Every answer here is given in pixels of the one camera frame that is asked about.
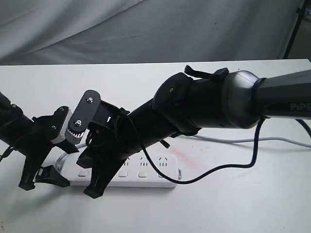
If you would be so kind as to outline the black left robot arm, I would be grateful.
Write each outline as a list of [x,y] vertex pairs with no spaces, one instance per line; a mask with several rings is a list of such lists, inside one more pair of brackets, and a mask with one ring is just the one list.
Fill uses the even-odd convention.
[[35,183],[70,185],[53,165],[43,167],[42,164],[54,147],[68,154],[78,152],[77,147],[65,138],[71,115],[67,106],[61,106],[52,115],[29,119],[20,107],[1,94],[0,139],[8,148],[0,157],[4,159],[14,150],[25,156],[20,188],[29,191],[35,188]]

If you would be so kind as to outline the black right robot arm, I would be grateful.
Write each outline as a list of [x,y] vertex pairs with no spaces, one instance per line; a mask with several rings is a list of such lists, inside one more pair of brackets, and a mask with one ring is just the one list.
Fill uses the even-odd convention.
[[245,70],[214,73],[186,66],[168,78],[154,97],[128,112],[88,90],[74,114],[87,131],[87,148],[77,164],[91,169],[84,193],[91,198],[105,188],[126,159],[167,137],[194,136],[203,128],[255,128],[252,159],[248,164],[217,166],[250,168],[257,159],[258,136],[267,118],[310,119],[311,72],[309,70],[271,78],[258,78]]

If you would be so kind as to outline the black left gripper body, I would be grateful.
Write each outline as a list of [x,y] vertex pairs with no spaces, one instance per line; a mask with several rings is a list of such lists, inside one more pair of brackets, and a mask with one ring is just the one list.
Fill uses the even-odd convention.
[[35,176],[52,148],[60,148],[60,143],[53,144],[56,136],[56,123],[53,115],[26,117],[21,108],[9,106],[9,151],[18,151],[25,156],[19,187],[24,190],[35,188]]

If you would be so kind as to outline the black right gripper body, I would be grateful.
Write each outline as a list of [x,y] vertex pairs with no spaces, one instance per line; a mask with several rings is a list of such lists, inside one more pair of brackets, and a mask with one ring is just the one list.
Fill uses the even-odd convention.
[[128,112],[101,101],[87,129],[87,148],[77,163],[91,167],[90,184],[84,193],[98,198],[126,159],[146,146],[146,105]]

